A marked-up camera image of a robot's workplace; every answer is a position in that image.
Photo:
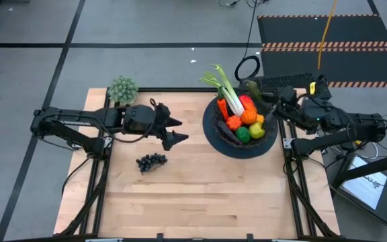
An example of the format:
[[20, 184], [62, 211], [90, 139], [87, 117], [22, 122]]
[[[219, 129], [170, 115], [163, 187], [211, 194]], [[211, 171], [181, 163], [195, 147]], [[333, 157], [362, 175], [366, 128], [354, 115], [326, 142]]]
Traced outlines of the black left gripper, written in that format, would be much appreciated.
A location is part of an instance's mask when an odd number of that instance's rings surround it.
[[174, 130], [167, 132], [166, 127], [181, 126], [183, 122], [170, 117], [169, 108], [162, 103], [155, 107], [137, 105], [126, 108], [123, 121], [124, 134], [155, 136], [162, 140], [165, 151], [189, 138], [187, 134], [179, 134]]

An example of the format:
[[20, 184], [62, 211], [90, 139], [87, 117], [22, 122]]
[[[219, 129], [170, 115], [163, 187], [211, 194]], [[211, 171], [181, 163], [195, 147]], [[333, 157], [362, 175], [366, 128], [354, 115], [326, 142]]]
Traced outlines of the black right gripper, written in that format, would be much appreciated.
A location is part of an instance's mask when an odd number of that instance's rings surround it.
[[264, 126], [271, 126], [278, 116], [301, 116], [302, 110], [297, 101], [296, 90], [292, 86], [274, 89], [265, 89], [260, 91], [262, 99], [274, 99], [274, 104], [269, 108], [265, 115]]

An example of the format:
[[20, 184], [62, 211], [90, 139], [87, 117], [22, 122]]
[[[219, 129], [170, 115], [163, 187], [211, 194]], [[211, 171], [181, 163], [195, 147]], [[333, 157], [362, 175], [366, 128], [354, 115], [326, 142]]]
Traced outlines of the green pickle cucumber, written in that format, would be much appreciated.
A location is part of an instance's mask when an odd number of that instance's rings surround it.
[[257, 83], [252, 80], [246, 80], [245, 86], [249, 90], [251, 97], [256, 101], [262, 101], [260, 89], [257, 86]]

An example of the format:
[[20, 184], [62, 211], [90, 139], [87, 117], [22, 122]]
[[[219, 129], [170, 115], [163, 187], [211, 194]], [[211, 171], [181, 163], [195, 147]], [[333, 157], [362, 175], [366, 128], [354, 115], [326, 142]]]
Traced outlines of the red and orange mango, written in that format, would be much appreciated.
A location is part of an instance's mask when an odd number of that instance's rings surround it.
[[[257, 108], [255, 107], [253, 100], [248, 95], [240, 95], [239, 100], [245, 110], [255, 110], [257, 112]], [[257, 112], [256, 122], [264, 123], [264, 121], [265, 121], [264, 116], [262, 116], [261, 114], [258, 114]]]

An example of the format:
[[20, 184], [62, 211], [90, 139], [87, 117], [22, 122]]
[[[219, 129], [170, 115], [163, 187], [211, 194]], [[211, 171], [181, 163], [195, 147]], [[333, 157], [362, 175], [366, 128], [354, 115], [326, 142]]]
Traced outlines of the orange citrus fruit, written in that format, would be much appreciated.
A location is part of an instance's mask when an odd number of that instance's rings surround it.
[[245, 110], [241, 115], [241, 122], [246, 125], [254, 124], [257, 120], [257, 112], [255, 110]]

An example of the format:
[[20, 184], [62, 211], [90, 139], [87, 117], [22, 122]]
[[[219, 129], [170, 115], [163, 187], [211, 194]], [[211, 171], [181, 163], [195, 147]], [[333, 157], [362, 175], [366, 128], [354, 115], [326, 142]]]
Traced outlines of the yellow-green apple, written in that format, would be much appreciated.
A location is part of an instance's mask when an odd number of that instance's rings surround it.
[[265, 135], [265, 129], [262, 127], [262, 123], [256, 122], [249, 127], [249, 132], [252, 138], [258, 139]]

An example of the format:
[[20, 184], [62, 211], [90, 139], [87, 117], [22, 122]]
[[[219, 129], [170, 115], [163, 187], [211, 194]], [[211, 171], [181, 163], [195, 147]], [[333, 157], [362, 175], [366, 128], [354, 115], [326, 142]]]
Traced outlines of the green and white leek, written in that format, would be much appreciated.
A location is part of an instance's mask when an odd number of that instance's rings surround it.
[[236, 116], [241, 117], [245, 109], [241, 104], [238, 95], [233, 89], [229, 78], [224, 72], [224, 69], [220, 65], [212, 66], [215, 68], [219, 78], [217, 78], [214, 73], [206, 71], [203, 76], [200, 77], [200, 81], [215, 87], [218, 90], [218, 94], [222, 95], [223, 98], [227, 101], [232, 112]]

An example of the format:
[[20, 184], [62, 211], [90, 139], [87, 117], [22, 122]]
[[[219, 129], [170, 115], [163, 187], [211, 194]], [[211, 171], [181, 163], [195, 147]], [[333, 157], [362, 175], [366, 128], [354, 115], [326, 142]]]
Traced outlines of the orange bell pepper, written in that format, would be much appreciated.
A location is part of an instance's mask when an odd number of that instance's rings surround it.
[[230, 116], [226, 119], [226, 126], [231, 131], [236, 131], [238, 128], [240, 128], [243, 125], [243, 122], [241, 121], [241, 118], [238, 116]]

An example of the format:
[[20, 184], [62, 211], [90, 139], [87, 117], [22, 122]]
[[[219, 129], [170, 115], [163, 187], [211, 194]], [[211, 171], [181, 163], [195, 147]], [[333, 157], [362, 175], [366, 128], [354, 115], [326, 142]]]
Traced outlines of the green bell pepper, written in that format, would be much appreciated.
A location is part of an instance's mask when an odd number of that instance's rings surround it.
[[236, 137], [243, 143], [246, 144], [251, 140], [249, 129], [245, 126], [237, 128], [235, 131]]

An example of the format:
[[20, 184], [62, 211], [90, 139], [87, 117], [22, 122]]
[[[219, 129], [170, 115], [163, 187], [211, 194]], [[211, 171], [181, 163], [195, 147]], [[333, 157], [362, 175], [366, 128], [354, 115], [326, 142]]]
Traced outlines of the orange carrot with green top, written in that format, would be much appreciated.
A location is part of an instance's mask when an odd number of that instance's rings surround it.
[[224, 120], [227, 120], [228, 119], [228, 110], [227, 110], [227, 106], [226, 106], [226, 100], [224, 98], [218, 99], [216, 101], [216, 103], [217, 103], [217, 106], [218, 106], [221, 114], [223, 115]]

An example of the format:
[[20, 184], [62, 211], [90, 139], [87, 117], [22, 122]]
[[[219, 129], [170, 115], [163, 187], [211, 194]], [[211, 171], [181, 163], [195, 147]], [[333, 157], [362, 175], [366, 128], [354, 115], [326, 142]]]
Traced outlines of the long purple eggplant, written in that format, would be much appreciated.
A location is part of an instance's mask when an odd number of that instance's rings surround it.
[[232, 145], [242, 145], [242, 142], [236, 137], [233, 131], [231, 131], [223, 121], [217, 121], [216, 127], [220, 135], [228, 143]]

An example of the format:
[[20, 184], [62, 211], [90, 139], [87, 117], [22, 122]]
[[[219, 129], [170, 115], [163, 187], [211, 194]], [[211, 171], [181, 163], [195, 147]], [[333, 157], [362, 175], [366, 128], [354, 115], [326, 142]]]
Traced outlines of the black perforated computer case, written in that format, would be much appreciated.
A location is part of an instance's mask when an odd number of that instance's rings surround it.
[[[249, 90], [245, 86], [246, 80], [255, 81], [260, 91], [274, 89], [276, 92], [278, 88], [292, 86], [296, 90], [297, 101], [302, 97], [307, 97], [316, 106], [325, 108], [326, 110], [331, 109], [331, 104], [329, 103], [331, 98], [331, 93], [328, 88], [329, 83], [324, 75], [314, 76], [312, 73], [301, 73], [277, 77], [253, 77], [250, 79], [243, 79], [240, 82], [239, 91], [250, 95]], [[309, 85], [312, 82], [316, 82], [316, 93], [314, 95], [309, 94]], [[262, 101], [256, 102], [274, 104], [274, 99], [262, 99]]]

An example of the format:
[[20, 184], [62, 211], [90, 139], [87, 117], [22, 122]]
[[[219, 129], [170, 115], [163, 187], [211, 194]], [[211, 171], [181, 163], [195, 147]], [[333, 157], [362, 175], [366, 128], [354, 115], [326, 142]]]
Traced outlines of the dark purple grape bunch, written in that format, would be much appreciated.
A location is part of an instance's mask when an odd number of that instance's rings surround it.
[[158, 153], [145, 155], [136, 160], [136, 164], [141, 174], [152, 172], [158, 167], [166, 164], [167, 162], [168, 162], [168, 158], [165, 155], [158, 154]]

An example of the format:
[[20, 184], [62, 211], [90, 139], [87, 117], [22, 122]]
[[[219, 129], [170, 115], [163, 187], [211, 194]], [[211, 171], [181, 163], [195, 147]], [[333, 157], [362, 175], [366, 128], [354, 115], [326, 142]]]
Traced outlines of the black hazard-striped floor mat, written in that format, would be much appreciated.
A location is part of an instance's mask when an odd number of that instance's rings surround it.
[[312, 73], [330, 87], [387, 87], [387, 29], [378, 14], [260, 15], [266, 77]]

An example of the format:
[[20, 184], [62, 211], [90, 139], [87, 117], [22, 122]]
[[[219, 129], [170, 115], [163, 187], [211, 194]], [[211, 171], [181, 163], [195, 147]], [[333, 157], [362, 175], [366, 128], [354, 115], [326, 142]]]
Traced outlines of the white paper sheet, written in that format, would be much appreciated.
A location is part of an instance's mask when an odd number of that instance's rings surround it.
[[341, 188], [375, 210], [386, 181], [387, 176], [377, 172], [345, 181]]

